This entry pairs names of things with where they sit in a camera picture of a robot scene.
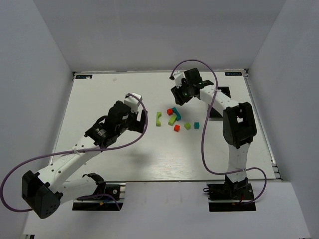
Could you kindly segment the teal cube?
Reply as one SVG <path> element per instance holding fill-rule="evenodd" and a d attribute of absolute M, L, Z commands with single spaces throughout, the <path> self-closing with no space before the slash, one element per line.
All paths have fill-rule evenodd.
<path fill-rule="evenodd" d="M 193 126 L 194 126 L 195 129 L 199 129 L 200 128 L 200 123 L 199 122 L 195 122 Z"/>

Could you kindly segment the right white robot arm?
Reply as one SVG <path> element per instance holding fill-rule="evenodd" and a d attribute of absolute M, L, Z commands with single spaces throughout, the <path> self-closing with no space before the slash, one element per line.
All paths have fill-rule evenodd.
<path fill-rule="evenodd" d="M 197 68 L 185 72 L 174 71 L 169 78 L 175 82 L 171 92 L 178 105 L 182 106 L 192 98 L 197 98 L 208 104 L 207 118 L 210 118 L 212 111 L 222 116 L 222 133 L 229 146 L 224 191 L 233 195 L 246 188 L 248 149 L 257 134 L 251 104 L 231 99 L 219 89 L 218 82 L 204 81 Z"/>

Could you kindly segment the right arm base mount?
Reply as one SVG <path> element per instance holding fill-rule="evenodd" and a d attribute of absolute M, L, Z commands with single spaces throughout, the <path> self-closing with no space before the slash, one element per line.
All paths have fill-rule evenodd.
<path fill-rule="evenodd" d="M 254 193 L 251 184 L 236 192 L 226 189 L 225 184 L 207 184 L 203 192 L 208 196 L 210 212 L 253 212 L 256 211 Z"/>

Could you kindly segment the red cube front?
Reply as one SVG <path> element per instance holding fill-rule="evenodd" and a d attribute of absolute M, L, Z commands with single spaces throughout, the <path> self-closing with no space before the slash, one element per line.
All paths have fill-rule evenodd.
<path fill-rule="evenodd" d="M 174 126 L 174 131 L 177 131 L 177 132 L 178 132 L 179 130 L 180 130 L 180 126 L 176 124 L 176 125 Z"/>

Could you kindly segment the right blue corner label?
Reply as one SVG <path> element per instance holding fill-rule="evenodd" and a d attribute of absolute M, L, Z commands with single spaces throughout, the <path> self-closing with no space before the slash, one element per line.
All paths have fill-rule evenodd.
<path fill-rule="evenodd" d="M 226 76 L 242 76 L 241 72 L 225 72 Z"/>

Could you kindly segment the black plastic box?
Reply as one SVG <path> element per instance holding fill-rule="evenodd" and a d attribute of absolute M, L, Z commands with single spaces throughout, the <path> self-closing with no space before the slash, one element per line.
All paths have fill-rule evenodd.
<path fill-rule="evenodd" d="M 231 107 L 232 99 L 230 88 L 227 86 L 218 88 L 212 109 L 209 111 L 210 119 L 223 118 L 223 111 Z"/>

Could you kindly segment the green cube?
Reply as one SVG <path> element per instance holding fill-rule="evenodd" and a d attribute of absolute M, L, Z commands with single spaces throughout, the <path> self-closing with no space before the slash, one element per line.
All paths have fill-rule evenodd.
<path fill-rule="evenodd" d="M 187 123 L 184 124 L 184 127 L 185 127 L 187 130 L 189 130 L 189 129 L 191 129 L 191 124 L 187 122 Z"/>

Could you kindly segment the green rectangular block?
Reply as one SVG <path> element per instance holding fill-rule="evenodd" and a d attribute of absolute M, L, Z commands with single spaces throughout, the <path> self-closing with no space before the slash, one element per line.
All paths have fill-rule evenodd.
<path fill-rule="evenodd" d="M 176 115 L 172 115 L 168 121 L 169 125 L 173 125 L 176 121 Z"/>

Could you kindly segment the green arch block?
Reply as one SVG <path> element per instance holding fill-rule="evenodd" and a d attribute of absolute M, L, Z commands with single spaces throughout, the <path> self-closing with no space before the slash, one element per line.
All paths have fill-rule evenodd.
<path fill-rule="evenodd" d="M 162 115 L 161 112 L 157 112 L 157 114 L 156 114 L 156 126 L 161 126 L 161 121 L 160 121 L 161 115 Z"/>

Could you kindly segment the blue corner label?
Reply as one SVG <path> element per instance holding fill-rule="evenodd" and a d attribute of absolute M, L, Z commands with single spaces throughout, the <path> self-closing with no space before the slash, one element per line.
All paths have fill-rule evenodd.
<path fill-rule="evenodd" d="M 225 72 L 226 76 L 242 76 L 241 72 Z"/>
<path fill-rule="evenodd" d="M 76 79 L 92 79 L 93 75 L 76 75 Z"/>

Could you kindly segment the teal arch block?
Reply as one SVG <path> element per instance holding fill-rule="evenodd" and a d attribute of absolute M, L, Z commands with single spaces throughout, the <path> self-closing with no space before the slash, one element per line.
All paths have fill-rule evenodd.
<path fill-rule="evenodd" d="M 180 113 L 178 112 L 177 108 L 176 108 L 176 107 L 173 107 L 173 108 L 171 108 L 171 109 L 172 109 L 173 113 L 176 115 L 176 120 L 177 120 L 177 121 L 181 120 L 181 115 L 180 115 Z"/>

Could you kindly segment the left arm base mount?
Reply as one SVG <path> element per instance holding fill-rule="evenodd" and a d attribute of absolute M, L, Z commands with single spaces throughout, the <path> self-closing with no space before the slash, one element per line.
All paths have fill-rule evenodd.
<path fill-rule="evenodd" d="M 116 212 L 119 211 L 125 200 L 125 183 L 106 184 L 101 192 L 94 193 L 87 199 L 74 200 L 73 211 Z"/>

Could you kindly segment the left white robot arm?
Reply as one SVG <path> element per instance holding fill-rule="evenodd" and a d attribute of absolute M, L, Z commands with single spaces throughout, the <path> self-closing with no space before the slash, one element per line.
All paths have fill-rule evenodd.
<path fill-rule="evenodd" d="M 98 156 L 114 144 L 125 131 L 143 134 L 147 123 L 147 111 L 138 111 L 142 97 L 128 94 L 123 101 L 116 101 L 108 114 L 97 119 L 70 152 L 62 153 L 56 161 L 36 173 L 27 171 L 22 177 L 22 198 L 40 219 L 51 216 L 58 207 L 69 200 L 100 192 L 104 180 L 87 174 L 83 179 L 69 182 L 67 179 L 90 159 Z"/>

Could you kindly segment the left blue corner label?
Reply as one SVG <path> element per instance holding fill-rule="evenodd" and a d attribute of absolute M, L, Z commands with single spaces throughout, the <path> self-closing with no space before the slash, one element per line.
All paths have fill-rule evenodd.
<path fill-rule="evenodd" d="M 92 79 L 93 75 L 76 75 L 76 79 Z"/>

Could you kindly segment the red cube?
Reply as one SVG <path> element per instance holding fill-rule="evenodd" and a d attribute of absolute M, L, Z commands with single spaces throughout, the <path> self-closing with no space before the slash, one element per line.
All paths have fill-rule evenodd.
<path fill-rule="evenodd" d="M 177 131 L 177 132 L 178 132 L 179 130 L 180 130 L 180 126 L 176 124 L 176 125 L 174 126 L 174 131 Z"/>
<path fill-rule="evenodd" d="M 170 115 L 172 115 L 173 114 L 173 110 L 172 109 L 167 109 L 167 114 L 170 116 Z"/>

